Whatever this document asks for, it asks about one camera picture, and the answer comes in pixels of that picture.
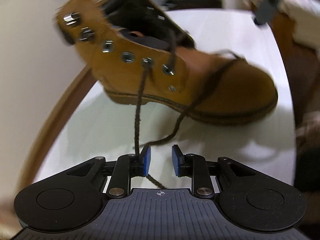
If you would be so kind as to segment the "tan leather boot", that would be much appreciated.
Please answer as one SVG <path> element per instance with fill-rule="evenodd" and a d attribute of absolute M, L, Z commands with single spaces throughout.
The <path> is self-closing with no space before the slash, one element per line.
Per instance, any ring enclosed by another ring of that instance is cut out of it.
<path fill-rule="evenodd" d="M 70 0 L 56 23 L 117 103 L 137 102 L 143 70 L 150 67 L 144 95 L 188 106 L 208 76 L 234 59 L 226 51 L 198 51 L 193 39 L 151 0 Z M 243 58 L 187 116 L 209 124 L 244 124 L 263 118 L 277 101 L 272 78 Z"/>

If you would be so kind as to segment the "dark brown shoelace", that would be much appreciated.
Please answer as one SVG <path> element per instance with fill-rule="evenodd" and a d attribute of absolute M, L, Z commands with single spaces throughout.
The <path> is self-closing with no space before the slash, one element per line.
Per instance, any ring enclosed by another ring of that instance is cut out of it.
<path fill-rule="evenodd" d="M 179 105 L 178 103 L 173 102 L 172 100 L 169 99 L 164 99 L 164 98 L 159 98 L 153 95 L 144 95 L 144 89 L 145 89 L 145 84 L 146 84 L 146 78 L 151 72 L 150 67 L 145 67 L 142 73 L 140 85 L 139 85 L 139 90 L 137 94 L 137 104 L 136 104 L 136 113 L 135 113 L 135 153 L 134 157 L 139 158 L 140 157 L 140 144 L 139 144 L 139 137 L 140 137 L 140 111 L 141 111 L 141 105 L 143 100 L 151 100 L 151 101 L 156 101 L 160 103 L 164 103 L 165 105 L 169 107 L 174 107 L 177 111 L 181 110 L 180 116 L 176 120 L 174 129 L 171 134 L 168 136 L 156 140 L 156 141 L 150 141 L 147 142 L 146 144 L 143 144 L 143 147 L 149 147 L 153 145 L 163 145 L 166 144 L 167 142 L 171 141 L 175 135 L 177 134 L 180 124 L 183 121 L 183 119 L 190 114 L 198 105 L 200 105 L 204 100 L 209 98 L 216 90 L 217 85 L 220 82 L 220 79 L 222 75 L 226 72 L 228 68 L 230 68 L 232 65 L 235 63 L 240 62 L 243 58 L 236 55 L 234 52 L 230 50 L 226 50 L 227 54 L 231 54 L 234 56 L 234 59 L 230 60 L 226 64 L 224 64 L 220 69 L 217 70 L 217 72 L 210 74 L 208 76 L 208 79 L 204 83 L 204 88 L 203 91 L 197 96 L 188 106 L 182 106 Z"/>

